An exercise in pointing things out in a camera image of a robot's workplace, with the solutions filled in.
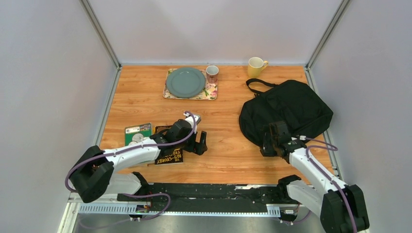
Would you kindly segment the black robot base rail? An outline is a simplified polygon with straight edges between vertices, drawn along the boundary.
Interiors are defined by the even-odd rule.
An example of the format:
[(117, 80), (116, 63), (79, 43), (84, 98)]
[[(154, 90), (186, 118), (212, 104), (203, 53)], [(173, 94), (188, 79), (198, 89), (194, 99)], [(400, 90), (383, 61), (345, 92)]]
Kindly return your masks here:
[(143, 181), (135, 198), (117, 195), (118, 201), (142, 201), (151, 211), (262, 213), (268, 204), (295, 207), (298, 202), (278, 186), (205, 183), (148, 183)]

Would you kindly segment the black fabric student bag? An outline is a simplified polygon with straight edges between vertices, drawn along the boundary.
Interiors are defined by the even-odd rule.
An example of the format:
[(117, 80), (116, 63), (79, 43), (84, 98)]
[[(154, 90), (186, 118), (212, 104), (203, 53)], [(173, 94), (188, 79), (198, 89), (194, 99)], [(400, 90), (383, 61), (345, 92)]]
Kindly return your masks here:
[(274, 84), (257, 78), (246, 81), (247, 86), (251, 83), (270, 88), (265, 92), (251, 89), (255, 96), (240, 111), (240, 130), (253, 144), (261, 147), (264, 130), (277, 121), (284, 121), (293, 136), (316, 138), (329, 128), (333, 111), (306, 83), (286, 80)]

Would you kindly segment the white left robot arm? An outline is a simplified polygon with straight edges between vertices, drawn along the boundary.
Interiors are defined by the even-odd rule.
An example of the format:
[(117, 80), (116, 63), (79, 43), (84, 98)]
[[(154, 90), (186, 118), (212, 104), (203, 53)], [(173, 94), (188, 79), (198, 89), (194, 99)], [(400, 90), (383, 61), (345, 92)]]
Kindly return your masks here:
[(141, 174), (120, 174), (119, 171), (138, 164), (153, 162), (171, 155), (174, 150), (185, 150), (198, 155), (207, 151), (206, 132), (196, 141), (199, 115), (185, 113), (170, 128), (164, 129), (133, 145), (102, 150), (89, 147), (65, 178), (65, 186), (76, 192), (84, 203), (107, 194), (130, 194), (136, 201), (148, 197), (148, 187)]

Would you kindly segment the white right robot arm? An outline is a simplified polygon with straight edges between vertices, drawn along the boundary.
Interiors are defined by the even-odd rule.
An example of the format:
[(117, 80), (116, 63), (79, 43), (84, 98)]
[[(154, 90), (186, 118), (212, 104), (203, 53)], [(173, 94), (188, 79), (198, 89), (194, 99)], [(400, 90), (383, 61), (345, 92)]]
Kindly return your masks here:
[(327, 170), (311, 153), (312, 145), (305, 135), (292, 135), (284, 121), (263, 128), (260, 151), (264, 156), (284, 159), (299, 170), (310, 182), (307, 185), (299, 176), (290, 175), (278, 180), (277, 197), (282, 203), (292, 200), (306, 206), (320, 219), (327, 233), (358, 233), (369, 229), (363, 191), (348, 185)]

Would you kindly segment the black yellow storey treehouse book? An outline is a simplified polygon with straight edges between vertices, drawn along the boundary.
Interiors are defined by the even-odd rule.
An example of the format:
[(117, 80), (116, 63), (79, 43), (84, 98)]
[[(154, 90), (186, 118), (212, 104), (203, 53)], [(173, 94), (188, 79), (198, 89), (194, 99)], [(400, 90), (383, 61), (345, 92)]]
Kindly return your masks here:
[(183, 150), (180, 148), (175, 148), (173, 150), (165, 150), (164, 154), (161, 154), (157, 159), (152, 161), (151, 165), (169, 165), (183, 163)]

